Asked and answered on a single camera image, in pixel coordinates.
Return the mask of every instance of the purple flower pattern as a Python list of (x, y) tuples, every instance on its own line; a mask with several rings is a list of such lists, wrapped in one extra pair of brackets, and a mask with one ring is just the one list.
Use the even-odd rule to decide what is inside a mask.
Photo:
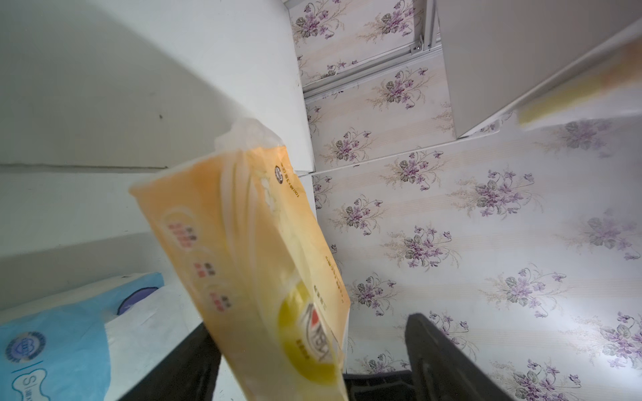
[(453, 132), (455, 122), (453, 121), (453, 109), (451, 108), (450, 102), (445, 101), (440, 105), (443, 111), (431, 119), (438, 123), (437, 128), (441, 130), (441, 132)]
[(617, 327), (603, 325), (596, 317), (593, 319), (575, 319), (576, 322), (591, 327), (591, 330), (578, 328), (562, 332), (573, 336), (570, 345), (580, 354), (588, 353), (589, 360), (599, 355), (613, 357), (607, 359), (611, 368), (642, 370), (642, 315), (633, 318), (622, 312), (614, 319), (619, 322)]
[(582, 387), (577, 375), (561, 375), (554, 366), (528, 360), (528, 371), (517, 371), (512, 363), (492, 363), (490, 377), (517, 399), (527, 401), (579, 401), (572, 392)]
[(343, 23), (338, 18), (345, 13), (346, 4), (341, 1), (333, 1), (332, 4), (328, 2), (329, 0), (317, 0), (306, 5), (303, 9), (304, 16), (292, 23), (294, 43), (298, 44), (300, 40), (305, 42), (309, 37), (330, 39), (335, 30), (343, 28)]
[(414, 7), (416, 1), (400, 0), (395, 4), (392, 12), (383, 16), (379, 14), (374, 18), (374, 21), (367, 22), (364, 26), (368, 27), (369, 31), (360, 35), (359, 38), (365, 39), (367, 43), (371, 40), (376, 42), (391, 33), (398, 33), (402, 37), (412, 34), (414, 27), (422, 22), (421, 16), (415, 16), (418, 14), (416, 7)]
[(308, 126), (310, 127), (310, 134), (319, 133), (317, 124), (321, 121), (323, 115), (320, 113), (321, 108), (319, 106), (307, 107), (306, 111), (308, 112)]
[(386, 184), (392, 184), (394, 188), (398, 183), (402, 186), (403, 183), (417, 184), (421, 191), (430, 189), (430, 184), (441, 184), (437, 171), (441, 171), (441, 167), (445, 164), (440, 160), (444, 152), (434, 151), (432, 153), (427, 151), (415, 151), (408, 155), (406, 160), (395, 160), (394, 163), (386, 164), (385, 167), (392, 170), (391, 175), (381, 176)]
[(331, 193), (333, 186), (330, 184), (330, 176), (312, 176), (312, 190), (315, 195), (315, 208), (321, 209), (325, 203), (329, 203), (327, 196)]
[(551, 141), (537, 144), (545, 151), (558, 153), (561, 149), (582, 149), (598, 152), (600, 158), (609, 157), (606, 150), (607, 139), (610, 135), (612, 123), (610, 120), (580, 120), (573, 121), (556, 128), (551, 133)]
[(437, 326), (457, 348), (466, 351), (472, 360), (477, 361), (479, 348), (470, 340), (466, 339), (466, 333), (470, 331), (468, 322), (455, 322), (448, 313), (437, 314), (433, 313), (433, 311), (430, 311), (428, 319)]
[(511, 170), (503, 173), (488, 170), (489, 181), (480, 184), (474, 178), (457, 182), (462, 188), (448, 194), (459, 201), (454, 201), (453, 206), (466, 210), (468, 216), (475, 209), (480, 209), (482, 217), (493, 214), (502, 216), (504, 220), (508, 215), (517, 214), (521, 208), (534, 201), (540, 209), (538, 196), (528, 190), (535, 183), (533, 174), (517, 177)]
[(415, 226), (414, 233), (413, 237), (407, 236), (403, 231), (390, 233), (392, 241), (383, 245), (390, 250), (386, 256), (396, 260), (399, 267), (406, 260), (408, 267), (421, 266), (428, 271), (449, 257), (451, 265), (456, 263), (459, 267), (459, 253), (446, 246), (453, 240), (450, 231), (438, 234), (437, 230), (428, 225), (426, 228)]
[(297, 55), (297, 62), (299, 63), (299, 75), (303, 78), (303, 68), (308, 64), (308, 61), (303, 58), (303, 55)]
[(393, 80), (383, 80), (377, 87), (372, 88), (376, 92), (374, 98), (368, 98), (367, 101), (373, 107), (379, 107), (381, 110), (385, 105), (397, 103), (405, 105), (406, 109), (413, 108), (418, 101), (426, 101), (426, 96), (421, 89), (425, 87), (431, 76), (426, 75), (428, 69), (411, 70), (406, 68), (395, 74)]
[(368, 160), (366, 150), (370, 149), (370, 145), (374, 142), (371, 135), (370, 131), (357, 132), (353, 127), (350, 127), (350, 130), (341, 139), (326, 144), (328, 152), (321, 153), (320, 156), (324, 158), (326, 164), (330, 165), (339, 161), (363, 162)]
[(314, 75), (309, 75), (306, 73), (306, 76), (310, 81), (322, 80), (323, 78), (328, 78), (329, 76), (337, 75), (342, 69), (345, 68), (346, 65), (347, 65), (347, 62), (343, 62), (339, 60), (335, 64), (328, 64), (327, 71), (324, 73), (316, 73)]
[(544, 274), (535, 264), (530, 263), (529, 267), (517, 273), (517, 277), (504, 279), (503, 275), (499, 275), (497, 278), (487, 278), (486, 281), (491, 282), (495, 290), (480, 291), (488, 302), (495, 302), (498, 309), (502, 302), (505, 302), (506, 308), (511, 303), (518, 303), (522, 307), (534, 309), (536, 318), (545, 318), (548, 316), (547, 305), (552, 303), (551, 311), (559, 308), (556, 296), (568, 291), (562, 286), (564, 278), (566, 275), (561, 273)]
[(377, 273), (365, 279), (365, 282), (357, 284), (355, 280), (348, 286), (352, 306), (366, 307), (373, 309), (375, 316), (383, 316), (386, 311), (394, 312), (390, 301), (394, 301), (397, 291), (394, 289), (396, 282), (392, 280), (381, 280)]
[(394, 359), (389, 351), (379, 354), (376, 359), (369, 359), (368, 356), (365, 356), (363, 359), (357, 359), (356, 361), (361, 365), (361, 370), (355, 373), (367, 375), (397, 371), (399, 368), (406, 369), (410, 365), (403, 359)]
[(331, 219), (335, 228), (343, 230), (347, 227), (354, 227), (363, 230), (363, 235), (372, 234), (372, 230), (378, 228), (381, 231), (377, 219), (381, 217), (384, 210), (381, 208), (383, 202), (380, 200), (369, 201), (365, 195), (354, 201), (354, 205), (335, 209), (339, 214), (338, 219)]
[(624, 260), (638, 260), (640, 253), (633, 248), (631, 241), (639, 238), (641, 233), (637, 224), (631, 221), (619, 221), (613, 218), (613, 211), (608, 209), (602, 218), (591, 218), (579, 228), (580, 235), (576, 238), (567, 238), (568, 246), (576, 245), (580, 249), (583, 245), (603, 246), (624, 252)]
[(480, 135), (483, 133), (494, 133), (498, 131), (501, 128), (501, 126), (504, 125), (504, 123), (511, 118), (512, 115), (513, 115), (513, 112), (506, 113), (503, 116), (501, 116), (499, 119), (488, 124), (487, 126), (480, 128), (477, 132), (473, 133), (472, 135)]

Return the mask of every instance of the orange tissue package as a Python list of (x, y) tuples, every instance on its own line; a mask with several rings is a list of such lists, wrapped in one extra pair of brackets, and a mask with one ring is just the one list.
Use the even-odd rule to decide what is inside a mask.
[(285, 146), (244, 119), (215, 150), (130, 193), (248, 400), (347, 400), (350, 300)]

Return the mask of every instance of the wallpaper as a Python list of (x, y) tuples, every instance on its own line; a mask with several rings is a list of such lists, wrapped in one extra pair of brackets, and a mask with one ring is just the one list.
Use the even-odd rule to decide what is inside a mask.
[(306, 105), (317, 171), (455, 139), (440, 51)]
[(515, 120), (317, 168), (318, 222), (352, 299), (348, 372), (407, 368), (405, 322), (421, 312), (517, 400), (640, 400), (642, 120)]
[(290, 9), (303, 85), (409, 46), (424, 24), (423, 0), (316, 0)]

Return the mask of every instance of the white cabinet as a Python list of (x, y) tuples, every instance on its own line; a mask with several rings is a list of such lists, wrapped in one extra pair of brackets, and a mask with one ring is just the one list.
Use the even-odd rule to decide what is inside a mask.
[(280, 0), (7, 0), (0, 164), (165, 167), (249, 115), (313, 158)]
[(459, 137), (641, 18), (642, 1), (437, 0), (437, 10)]

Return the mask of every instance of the blue logo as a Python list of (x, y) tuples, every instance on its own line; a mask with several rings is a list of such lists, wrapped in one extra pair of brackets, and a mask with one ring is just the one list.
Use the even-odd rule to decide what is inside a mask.
[(45, 337), (40, 332), (22, 333), (9, 342), (4, 355), (14, 363), (28, 362), (40, 355), (46, 343)]

